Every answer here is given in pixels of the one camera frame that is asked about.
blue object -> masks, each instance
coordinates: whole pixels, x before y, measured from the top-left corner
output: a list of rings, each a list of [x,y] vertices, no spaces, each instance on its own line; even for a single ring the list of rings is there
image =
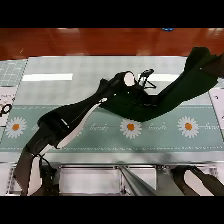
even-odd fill
[[[169,31],[174,30],[174,28],[162,28],[162,30],[169,32]]]

orange flower center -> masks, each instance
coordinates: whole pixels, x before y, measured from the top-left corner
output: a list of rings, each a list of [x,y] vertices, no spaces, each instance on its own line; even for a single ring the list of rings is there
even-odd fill
[[[14,124],[14,125],[12,126],[12,130],[13,130],[13,131],[17,131],[17,130],[19,130],[19,124]]]
[[[190,131],[192,129],[192,124],[186,123],[185,128]]]
[[[128,130],[133,131],[135,129],[135,126],[133,124],[128,124]]]

robotic arm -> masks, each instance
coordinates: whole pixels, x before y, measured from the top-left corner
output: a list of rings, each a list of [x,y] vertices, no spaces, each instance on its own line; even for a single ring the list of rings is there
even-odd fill
[[[101,79],[97,91],[89,98],[45,114],[38,120],[39,130],[24,147],[14,172],[22,194],[34,195],[44,182],[51,183],[54,169],[48,173],[42,167],[44,154],[52,147],[60,149],[73,140],[98,106],[140,122],[153,119],[214,87],[218,77],[223,76],[223,62],[224,55],[217,57],[210,55],[207,48],[194,48],[183,73],[156,96],[144,90],[152,69],[141,74],[145,78],[143,85],[127,71],[109,81]]]

red-brown surface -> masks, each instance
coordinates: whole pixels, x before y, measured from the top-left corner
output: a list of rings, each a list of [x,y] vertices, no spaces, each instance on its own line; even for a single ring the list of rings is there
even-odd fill
[[[0,28],[0,60],[58,55],[187,56],[224,52],[224,28]]]

brown wooden surface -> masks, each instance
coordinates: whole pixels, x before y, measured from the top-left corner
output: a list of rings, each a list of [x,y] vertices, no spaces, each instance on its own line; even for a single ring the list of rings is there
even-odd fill
[[[187,56],[224,52],[224,28],[1,28],[0,60],[59,55]]]

